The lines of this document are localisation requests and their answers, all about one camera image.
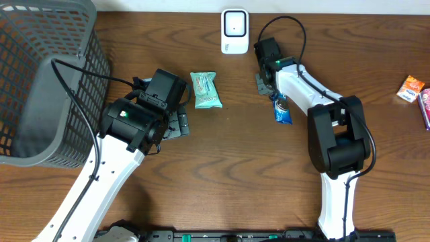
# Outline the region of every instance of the blue packet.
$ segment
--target blue packet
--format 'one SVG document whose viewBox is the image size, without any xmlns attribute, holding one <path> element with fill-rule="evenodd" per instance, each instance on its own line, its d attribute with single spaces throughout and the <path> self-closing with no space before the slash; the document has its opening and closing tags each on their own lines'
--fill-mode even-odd
<svg viewBox="0 0 430 242">
<path fill-rule="evenodd" d="M 215 72 L 190 73 L 196 95 L 195 108 L 222 108 L 218 92 L 214 85 Z"/>
<path fill-rule="evenodd" d="M 272 94 L 270 99 L 275 110 L 275 120 L 280 124 L 293 124 L 288 107 L 288 98 L 282 94 Z"/>
</svg>

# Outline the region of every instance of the orange packet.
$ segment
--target orange packet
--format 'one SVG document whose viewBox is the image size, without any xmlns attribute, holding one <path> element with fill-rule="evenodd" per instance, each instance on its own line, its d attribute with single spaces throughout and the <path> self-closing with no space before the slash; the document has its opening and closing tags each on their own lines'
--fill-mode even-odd
<svg viewBox="0 0 430 242">
<path fill-rule="evenodd" d="M 422 81 L 418 81 L 414 77 L 408 76 L 402 87 L 398 90 L 397 96 L 411 103 L 416 100 L 423 87 L 424 83 Z"/>
</svg>

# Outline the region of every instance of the basket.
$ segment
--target basket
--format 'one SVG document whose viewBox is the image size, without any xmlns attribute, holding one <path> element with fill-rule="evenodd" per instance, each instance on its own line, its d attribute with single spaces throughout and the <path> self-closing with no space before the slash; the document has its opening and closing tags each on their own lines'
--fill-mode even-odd
<svg viewBox="0 0 430 242">
<path fill-rule="evenodd" d="M 110 74 L 96 13 L 90 0 L 0 0 L 0 163 L 73 168 L 86 161 L 90 131 L 50 60 Z M 97 130 L 108 80 L 57 67 Z"/>
</svg>

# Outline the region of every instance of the wooden table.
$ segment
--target wooden table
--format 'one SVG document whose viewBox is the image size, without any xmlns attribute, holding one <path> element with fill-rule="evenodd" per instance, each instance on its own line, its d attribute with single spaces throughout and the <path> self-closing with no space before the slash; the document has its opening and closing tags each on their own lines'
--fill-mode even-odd
<svg viewBox="0 0 430 242">
<path fill-rule="evenodd" d="M 290 103 L 293 126 L 277 124 L 259 96 L 252 44 L 276 15 L 251 14 L 246 54 L 220 51 L 220 14 L 98 13 L 96 29 L 112 75 L 152 77 L 168 70 L 216 71 L 223 108 L 187 111 L 191 135 L 163 142 L 124 184 L 102 222 L 144 229 L 284 230 L 313 227 L 320 175 L 307 151 L 306 116 Z M 398 241 L 430 237 L 430 132 L 417 103 L 395 93 L 407 75 L 430 83 L 430 17 L 294 15 L 306 26 L 303 63 L 322 84 L 361 98 L 378 147 L 374 170 L 360 178 L 354 222 L 392 229 Z M 270 26 L 285 55 L 298 55 L 302 33 L 291 21 Z M 128 92 L 112 83 L 108 101 Z M 33 239 L 56 212 L 79 169 L 1 166 L 0 241 Z"/>
</svg>

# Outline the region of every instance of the white wall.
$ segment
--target white wall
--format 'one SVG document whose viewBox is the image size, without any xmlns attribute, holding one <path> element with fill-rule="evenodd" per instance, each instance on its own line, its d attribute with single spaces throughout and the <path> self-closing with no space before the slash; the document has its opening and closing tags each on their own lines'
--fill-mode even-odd
<svg viewBox="0 0 430 242">
<path fill-rule="evenodd" d="M 92 0 L 98 11 L 430 14 L 430 0 Z"/>
</svg>

